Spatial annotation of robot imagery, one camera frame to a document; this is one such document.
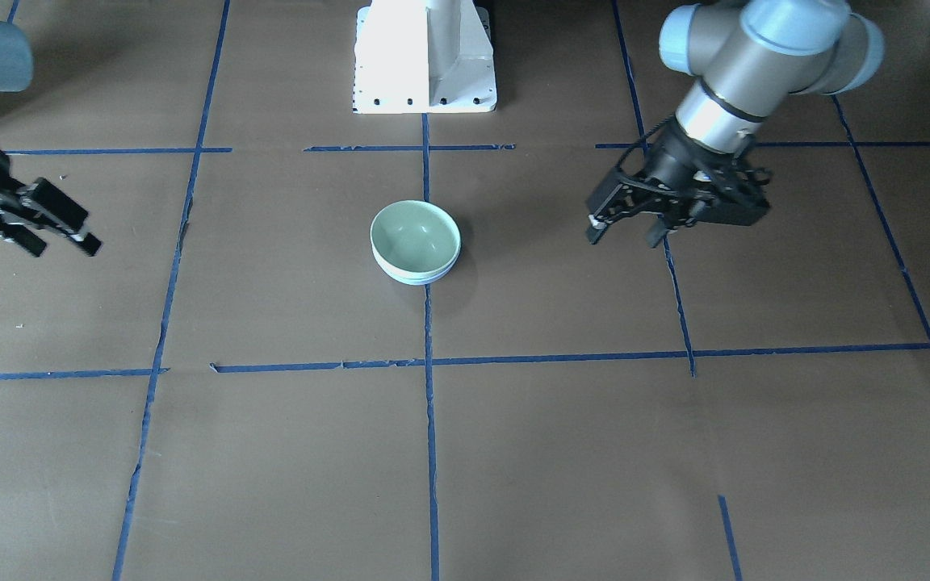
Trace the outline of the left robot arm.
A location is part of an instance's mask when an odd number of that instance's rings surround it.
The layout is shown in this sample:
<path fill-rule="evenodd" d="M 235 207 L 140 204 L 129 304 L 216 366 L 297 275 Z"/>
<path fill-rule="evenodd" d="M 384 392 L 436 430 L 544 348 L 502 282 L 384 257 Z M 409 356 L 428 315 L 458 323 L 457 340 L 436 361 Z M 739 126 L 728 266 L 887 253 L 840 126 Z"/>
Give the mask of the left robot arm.
<path fill-rule="evenodd" d="M 747 158 L 761 126 L 791 95 L 864 85 L 882 65 L 885 38 L 845 1 L 719 1 L 673 10 L 658 54 L 693 85 L 587 199 L 590 244 L 639 214 L 656 218 L 651 247 L 701 222 L 755 224 L 770 210 L 770 170 Z"/>

